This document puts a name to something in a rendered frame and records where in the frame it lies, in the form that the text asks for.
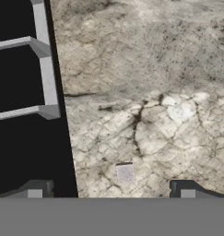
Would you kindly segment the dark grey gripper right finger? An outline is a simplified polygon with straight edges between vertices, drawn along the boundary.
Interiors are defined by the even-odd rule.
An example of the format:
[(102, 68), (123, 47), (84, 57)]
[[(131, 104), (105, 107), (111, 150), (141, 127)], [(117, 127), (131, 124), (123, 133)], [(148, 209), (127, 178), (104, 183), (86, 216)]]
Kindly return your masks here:
[(194, 180), (171, 180), (170, 198), (224, 198), (224, 194), (208, 190)]

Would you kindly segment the white sugar cube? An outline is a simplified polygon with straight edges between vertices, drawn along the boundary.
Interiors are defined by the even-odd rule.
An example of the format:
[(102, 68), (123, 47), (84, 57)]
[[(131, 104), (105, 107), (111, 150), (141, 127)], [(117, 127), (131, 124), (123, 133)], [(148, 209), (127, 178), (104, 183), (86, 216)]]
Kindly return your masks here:
[(132, 162), (118, 163), (116, 174), (119, 183), (132, 183), (135, 180), (135, 168)]

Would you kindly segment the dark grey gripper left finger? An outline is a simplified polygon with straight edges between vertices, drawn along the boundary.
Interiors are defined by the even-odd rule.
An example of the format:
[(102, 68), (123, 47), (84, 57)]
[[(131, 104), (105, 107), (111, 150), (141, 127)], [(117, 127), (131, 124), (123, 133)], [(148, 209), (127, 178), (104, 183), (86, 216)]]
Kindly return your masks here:
[(8, 198), (48, 198), (53, 197), (53, 180), (30, 180), (21, 187), (0, 194)]

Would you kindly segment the black hob with grey grate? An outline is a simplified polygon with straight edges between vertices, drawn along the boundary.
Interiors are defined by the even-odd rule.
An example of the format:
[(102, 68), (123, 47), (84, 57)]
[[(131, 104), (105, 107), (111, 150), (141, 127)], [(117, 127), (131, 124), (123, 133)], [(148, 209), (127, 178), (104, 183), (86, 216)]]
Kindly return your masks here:
[(0, 194), (30, 180), (78, 195), (50, 0), (0, 0)]

